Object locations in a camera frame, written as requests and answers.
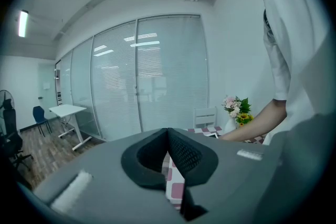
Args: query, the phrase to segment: ceiling light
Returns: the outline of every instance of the ceiling light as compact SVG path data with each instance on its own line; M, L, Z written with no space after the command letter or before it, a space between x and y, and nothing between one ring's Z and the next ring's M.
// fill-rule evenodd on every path
M106 48L106 46L102 45L102 46L99 46L99 47L95 48L93 51L101 50L101 49L104 49L104 48Z
M22 10L20 13L20 18L19 18L19 36L20 37L26 36L27 18L28 18L28 11Z
M113 52L113 50L106 50L106 51L103 51L99 54L94 54L94 56L101 56L101 55L104 55L104 54L109 54L110 52Z
M144 46L144 45L153 45L153 44L160 44L159 41L150 41L150 42L143 42L143 43L135 43L130 45L131 47L137 47L137 46Z

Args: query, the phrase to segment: window blind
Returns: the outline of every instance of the window blind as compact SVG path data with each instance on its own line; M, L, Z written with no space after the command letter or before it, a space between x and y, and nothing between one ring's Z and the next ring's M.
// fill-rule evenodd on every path
M135 21L93 39L92 99L98 127L111 141L141 132L135 81Z
M193 110L208 97L205 39L199 16L138 21L139 111L143 131L193 127Z
M72 105L71 82L70 82L71 56L72 51L63 56L63 58L61 58L60 86L61 86L62 104Z
M71 93L73 105L86 108L76 113L79 130L89 135L100 137L93 112L90 61L92 38L84 41L72 51Z

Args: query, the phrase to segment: black office chair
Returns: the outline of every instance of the black office chair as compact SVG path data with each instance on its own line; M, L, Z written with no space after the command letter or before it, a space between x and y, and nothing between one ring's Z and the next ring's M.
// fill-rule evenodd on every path
M11 100L7 99L3 103L4 106L4 121L6 126L6 135L2 137L1 143L3 152L6 157L10 158L13 157L15 160L12 162L13 165L15 165L15 168L17 169L19 164L22 163L24 166L28 168L30 171L30 168L23 162L26 158L34 159L31 154L28 155L19 155L19 153L22 153L21 150L23 145L22 138L18 135L17 129L16 129L16 112L15 109L13 109L11 105Z
M41 108L40 106L35 106L33 108L33 116L34 116L34 119L36 121L38 130L40 131L40 134L43 134L43 136L45 137L44 132L42 130L42 126L41 126L43 123L46 124L47 130L48 130L49 134L51 134L53 132L51 130L51 128L50 128L48 120L44 117L44 110L43 110L43 108Z

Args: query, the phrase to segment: sunflower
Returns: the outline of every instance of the sunflower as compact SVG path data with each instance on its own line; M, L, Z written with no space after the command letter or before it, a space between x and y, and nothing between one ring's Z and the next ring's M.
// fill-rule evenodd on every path
M246 113L242 113L239 116L242 120L248 119L248 115Z

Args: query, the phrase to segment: white shirt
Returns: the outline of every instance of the white shirt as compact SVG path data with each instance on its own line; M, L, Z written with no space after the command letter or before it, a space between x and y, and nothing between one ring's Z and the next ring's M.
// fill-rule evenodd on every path
M272 136L287 131L301 121L320 113L312 102L315 98L302 73L325 39L330 23L319 0L264 0L267 19L274 35L265 25L265 46L275 83L274 99L287 100L286 119L272 130Z

